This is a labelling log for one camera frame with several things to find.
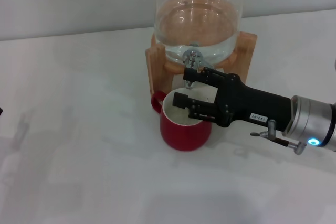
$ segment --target red mug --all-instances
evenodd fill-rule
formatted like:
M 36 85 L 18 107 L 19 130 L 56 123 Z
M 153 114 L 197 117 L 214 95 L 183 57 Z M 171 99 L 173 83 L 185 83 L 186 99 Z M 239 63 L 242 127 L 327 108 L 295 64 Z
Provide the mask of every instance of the red mug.
M 169 94 L 157 91 L 152 97 L 152 106 L 160 114 L 160 131 L 164 141 L 179 151 L 194 151 L 208 140 L 212 124 L 188 117 L 188 109 L 173 106 L 174 93 L 187 94 L 206 101 L 200 90 L 180 88 Z

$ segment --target metal spigot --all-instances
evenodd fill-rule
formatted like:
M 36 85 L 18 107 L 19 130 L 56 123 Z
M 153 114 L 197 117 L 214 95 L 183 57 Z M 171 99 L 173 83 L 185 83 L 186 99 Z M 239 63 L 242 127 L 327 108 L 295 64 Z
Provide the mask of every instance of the metal spigot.
M 201 52 L 195 48 L 189 49 L 184 52 L 182 55 L 182 60 L 186 68 L 198 70 L 200 67 L 208 67 L 214 69 L 214 66 L 204 60 Z M 194 82 L 185 80 L 184 85 L 187 89 L 191 89 L 194 85 Z

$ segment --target mug handle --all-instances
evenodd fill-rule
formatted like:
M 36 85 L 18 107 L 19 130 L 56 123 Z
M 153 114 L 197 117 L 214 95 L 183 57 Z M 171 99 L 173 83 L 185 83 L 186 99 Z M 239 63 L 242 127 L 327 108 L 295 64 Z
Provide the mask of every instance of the mug handle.
M 162 91 L 157 91 L 152 96 L 152 107 L 159 114 L 161 113 L 161 109 L 162 109 L 162 105 L 160 104 L 160 102 L 163 102 L 166 96 L 167 95 Z

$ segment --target metal bracket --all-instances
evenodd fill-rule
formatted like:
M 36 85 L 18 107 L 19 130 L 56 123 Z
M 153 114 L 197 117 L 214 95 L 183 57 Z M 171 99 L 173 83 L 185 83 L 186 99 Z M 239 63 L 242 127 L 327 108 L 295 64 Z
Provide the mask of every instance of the metal bracket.
M 251 132 L 251 136 L 260 136 L 265 139 L 271 140 L 274 143 L 280 144 L 284 147 L 288 147 L 294 150 L 294 153 L 297 155 L 301 155 L 302 152 L 305 150 L 307 144 L 303 142 L 299 142 L 298 144 L 295 144 L 293 142 L 280 139 L 276 137 L 276 121 L 275 120 L 269 120 L 268 121 L 268 131 L 263 131 L 260 133 L 257 132 Z

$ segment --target wooden base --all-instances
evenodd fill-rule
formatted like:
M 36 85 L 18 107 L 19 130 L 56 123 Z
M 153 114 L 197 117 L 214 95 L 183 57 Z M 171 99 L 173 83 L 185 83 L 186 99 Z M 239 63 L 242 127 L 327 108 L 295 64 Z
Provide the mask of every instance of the wooden base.
M 227 59 L 216 64 L 216 69 L 222 68 L 225 73 L 236 73 L 245 83 L 256 42 L 257 35 L 241 31 L 235 50 Z M 184 65 L 167 60 L 164 45 L 157 44 L 154 36 L 152 47 L 146 50 L 146 61 L 151 96 L 158 90 L 169 93 L 174 75 L 184 72 Z

